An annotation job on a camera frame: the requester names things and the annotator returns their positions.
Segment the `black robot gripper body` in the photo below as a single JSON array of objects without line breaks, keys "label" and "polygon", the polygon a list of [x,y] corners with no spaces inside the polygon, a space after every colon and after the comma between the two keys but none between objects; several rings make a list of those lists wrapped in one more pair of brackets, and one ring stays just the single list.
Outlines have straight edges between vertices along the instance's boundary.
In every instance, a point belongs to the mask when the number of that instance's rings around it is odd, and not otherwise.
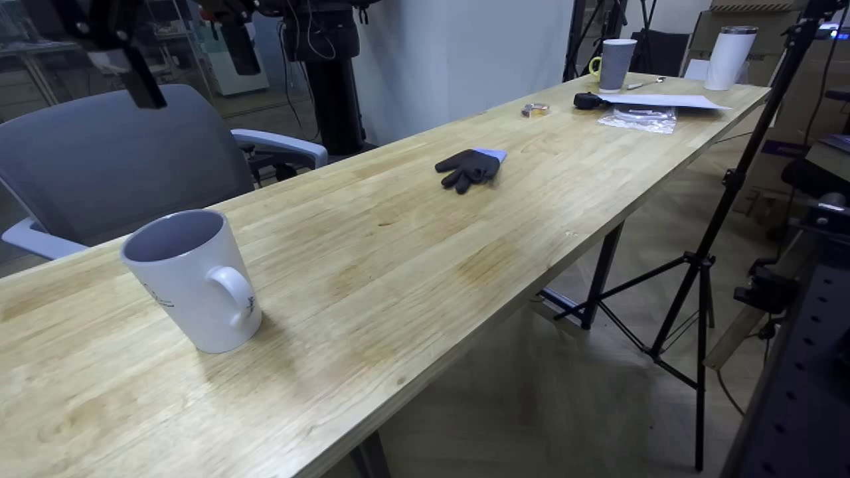
[{"label": "black robot gripper body", "polygon": [[[98,51],[130,43],[135,13],[147,0],[51,0],[62,29]],[[201,17],[216,23],[227,45],[250,45],[246,17],[253,0],[191,0]]]}]

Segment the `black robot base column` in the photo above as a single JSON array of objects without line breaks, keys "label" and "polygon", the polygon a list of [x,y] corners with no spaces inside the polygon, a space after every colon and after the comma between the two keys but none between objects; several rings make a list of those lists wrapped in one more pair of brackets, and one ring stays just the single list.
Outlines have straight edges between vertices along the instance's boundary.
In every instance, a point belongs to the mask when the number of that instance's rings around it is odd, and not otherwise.
[{"label": "black robot base column", "polygon": [[285,52],[309,75],[322,144],[334,157],[367,149],[354,77],[358,23],[378,0],[254,0],[262,15],[285,23]]}]

